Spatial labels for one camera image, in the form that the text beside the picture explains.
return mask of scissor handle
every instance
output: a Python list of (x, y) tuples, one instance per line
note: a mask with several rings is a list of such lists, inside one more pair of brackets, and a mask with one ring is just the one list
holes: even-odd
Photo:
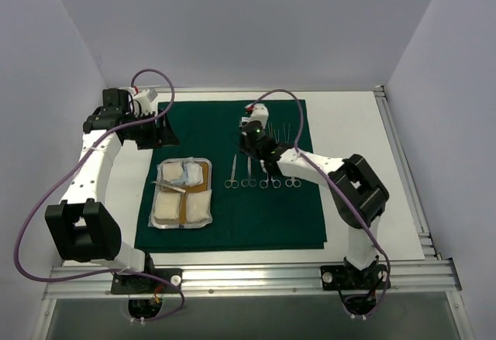
[(275, 187), (276, 189), (281, 187), (281, 182), (278, 179), (270, 179), (270, 180), (272, 181), (272, 186)]
[(226, 180), (224, 181), (224, 186), (228, 189), (236, 189), (239, 186), (238, 180)]

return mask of dark green mat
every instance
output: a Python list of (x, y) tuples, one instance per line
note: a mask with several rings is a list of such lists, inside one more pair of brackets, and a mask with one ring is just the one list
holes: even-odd
[[(155, 149), (146, 178), (139, 209), (135, 247), (147, 252), (198, 252), (251, 249), (321, 249), (326, 241), (319, 186), (306, 181), (300, 188), (286, 187), (284, 178), (279, 189), (241, 187), (246, 178), (246, 157), (239, 153), (239, 118), (251, 101), (178, 102), (170, 110), (169, 119), (181, 141), (179, 146)], [(306, 119), (300, 147), (312, 151)], [(291, 125), (294, 139), (299, 127), (298, 108), (294, 101), (265, 101), (270, 121), (279, 128), (284, 140), (283, 123)], [(238, 153), (237, 189), (226, 189), (233, 156)], [(212, 162), (213, 223), (200, 229), (161, 230), (148, 226), (157, 178), (157, 164), (167, 158), (188, 156), (208, 158)], [(260, 164), (253, 161), (257, 183), (265, 179)]]

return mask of gray wall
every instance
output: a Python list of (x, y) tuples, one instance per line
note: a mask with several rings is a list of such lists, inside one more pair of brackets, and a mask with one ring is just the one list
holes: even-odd
[(496, 0), (432, 0), (387, 96), (477, 338), (496, 333)]
[(336, 89), (386, 83), (430, 1), (62, 0), (109, 85)]
[[(45, 288), (15, 270), (17, 232), (44, 191), (78, 159), (82, 122), (104, 82), (60, 0), (0, 0), (0, 23), (0, 338), (17, 340), (30, 336)], [(54, 256), (40, 212), (22, 261), (47, 276)]]

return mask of purple cable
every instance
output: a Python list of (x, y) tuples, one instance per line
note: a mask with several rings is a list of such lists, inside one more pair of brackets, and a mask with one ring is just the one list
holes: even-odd
[[(144, 119), (144, 120), (141, 120), (141, 121), (130, 122), (130, 123), (125, 123), (123, 125), (118, 125), (118, 126), (114, 127), (113, 129), (110, 129), (109, 131), (107, 131), (104, 135), (102, 135), (98, 140), (96, 140), (93, 143), (92, 147), (79, 160), (79, 162), (77, 162), (76, 166), (72, 170), (70, 170), (64, 177), (62, 177), (59, 181), (57, 181), (36, 202), (36, 204), (34, 205), (33, 209), (29, 212), (28, 217), (23, 222), (23, 224), (21, 226), (21, 229), (19, 230), (19, 234), (17, 235), (17, 239), (15, 240), (15, 245), (14, 245), (14, 265), (15, 265), (15, 268), (19, 271), (19, 273), (21, 273), (27, 279), (34, 280), (36, 282), (56, 283), (56, 282), (65, 282), (65, 281), (68, 281), (68, 280), (76, 280), (78, 278), (84, 278), (84, 277), (87, 277), (87, 276), (95, 276), (97, 274), (103, 274), (103, 273), (121, 273), (122, 272), (119, 269), (105, 269), (105, 270), (96, 270), (94, 272), (89, 272), (89, 273), (77, 274), (77, 275), (74, 275), (74, 276), (62, 276), (62, 277), (59, 277), (59, 278), (45, 278), (45, 277), (41, 277), (41, 276), (34, 276), (31, 273), (29, 273), (28, 271), (26, 271), (22, 267), (21, 262), (20, 262), (20, 259), (19, 259), (19, 250), (20, 250), (20, 247), (21, 247), (22, 237), (26, 233), (26, 230), (28, 228), (29, 223), (31, 222), (31, 220), (33, 220), (34, 215), (40, 209), (41, 205), (43, 203), (45, 203), (45, 201), (47, 200), (47, 198), (58, 187), (60, 187), (63, 183), (65, 183), (72, 176), (74, 176), (74, 174), (84, 165), (84, 163), (88, 160), (89, 156), (93, 153), (93, 149), (95, 149), (96, 147), (98, 147), (98, 145), (103, 140), (105, 140), (106, 137), (108, 137), (109, 135), (113, 134), (114, 132), (117, 132), (120, 129), (126, 129), (128, 127), (133, 127), (135, 125), (142, 125), (143, 123), (153, 122), (153, 121), (155, 121), (155, 120), (163, 117), (164, 115), (166, 115), (167, 112), (171, 109), (172, 104), (174, 103), (174, 96), (175, 96), (174, 86), (172, 84), (171, 79), (169, 79), (169, 77), (167, 75), (165, 75), (164, 73), (162, 73), (161, 71), (156, 70), (156, 69), (143, 69), (143, 70), (140, 70), (138, 73), (136, 73), (134, 75), (133, 79), (131, 80), (131, 87), (134, 87), (134, 82), (136, 81), (136, 79), (138, 78), (138, 76), (140, 76), (141, 74), (146, 73), (146, 72), (157, 73), (157, 74), (159, 74), (161, 77), (163, 77), (167, 81), (167, 83), (170, 86), (170, 102), (169, 102), (169, 104), (167, 105), (167, 107), (160, 114), (158, 114), (158, 115), (156, 115), (154, 117), (147, 118), (147, 119)], [(167, 317), (167, 316), (169, 316), (171, 314), (176, 313), (177, 311), (179, 311), (180, 309), (182, 309), (182, 307), (184, 306), (184, 294), (181, 292), (181, 290), (179, 288), (175, 287), (175, 285), (173, 285), (172, 283), (167, 282), (166, 280), (164, 280), (164, 279), (162, 279), (162, 278), (160, 278), (158, 276), (153, 276), (153, 275), (148, 274), (148, 273), (133, 272), (132, 270), (124, 270), (123, 272), (124, 273), (128, 273), (128, 274), (133, 274), (133, 275), (136, 275), (136, 276), (142, 276), (142, 277), (145, 277), (145, 278), (150, 278), (150, 279), (156, 280), (157, 282), (160, 282), (162, 284), (165, 284), (165, 285), (167, 285), (169, 287), (173, 287), (181, 295), (181, 304), (179, 306), (177, 306), (175, 309), (173, 309), (171, 311), (168, 311), (167, 313), (157, 315), (154, 318), (145, 319), (144, 321), (155, 321), (157, 319), (165, 318), (165, 317)]]
[[(351, 203), (351, 201), (348, 199), (348, 197), (341, 191), (341, 189), (338, 188), (338, 186), (336, 185), (336, 183), (334, 181), (332, 181), (329, 178), (329, 176), (327, 176), (327, 174), (324, 171), (321, 170), (321, 168), (319, 166), (317, 166), (317, 164), (315, 164), (310, 158), (308, 158), (298, 148), (298, 141), (300, 140), (301, 133), (303, 132), (303, 125), (305, 124), (305, 117), (303, 115), (303, 107), (301, 106), (301, 103), (298, 100), (298, 98), (295, 96), (295, 94), (293, 94), (291, 91), (284, 90), (283, 88), (278, 88), (278, 89), (275, 89), (275, 90), (272, 90), (272, 91), (268, 91), (267, 93), (263, 94), (257, 100), (255, 100), (252, 103), (251, 106), (254, 106), (257, 102), (265, 99), (268, 95), (273, 94), (274, 92), (284, 92), (286, 94), (289, 94), (294, 100), (296, 100), (296, 103), (298, 104), (298, 110), (299, 110), (299, 113), (300, 113), (300, 128), (298, 130), (298, 134), (296, 135), (296, 138), (294, 139), (294, 150), (296, 150), (296, 153), (298, 153), (304, 160), (306, 160), (306, 162), (310, 166), (312, 166), (314, 168), (314, 170), (317, 171), (319, 173), (319, 175), (321, 175), (325, 179), (325, 181), (329, 185), (329, 188), (332, 188), (339, 195), (339, 197), (343, 200), (343, 202), (345, 203), (345, 205), (351, 210), (351, 212), (353, 213), (353, 216), (355, 216), (356, 220), (358, 221), (358, 223), (360, 224), (360, 226), (362, 227), (362, 229), (365, 231), (365, 233), (369, 237), (369, 239), (372, 242), (372, 244), (374, 245), (374, 247), (377, 249), (377, 251), (382, 256), (384, 256), (384, 259), (386, 260), (387, 276), (386, 276), (386, 281), (384, 282), (384, 287), (383, 287), (383, 290), (382, 290), (382, 295), (379, 297), (379, 300), (377, 301), (377, 304), (375, 305), (375, 307), (372, 308), (367, 314), (365, 314), (365, 317), (369, 317), (369, 316), (371, 316), (377, 310), (379, 304), (382, 302), (382, 300), (384, 299), (384, 297), (386, 297), (386, 289), (387, 289), (387, 286), (388, 286), (388, 283), (389, 283), (389, 276), (391, 275), (391, 261), (389, 260), (389, 257), (387, 255), (387, 253), (382, 249), (382, 247), (379, 245), (379, 242), (375, 239), (374, 235), (372, 234), (372, 232), (368, 228), (367, 224), (365, 224), (365, 221), (362, 219), (362, 216), (360, 215), (360, 212)], [(346, 307), (344, 307), (344, 308), (345, 308), (345, 311), (348, 314), (354, 315), (354, 314), (350, 313)]]

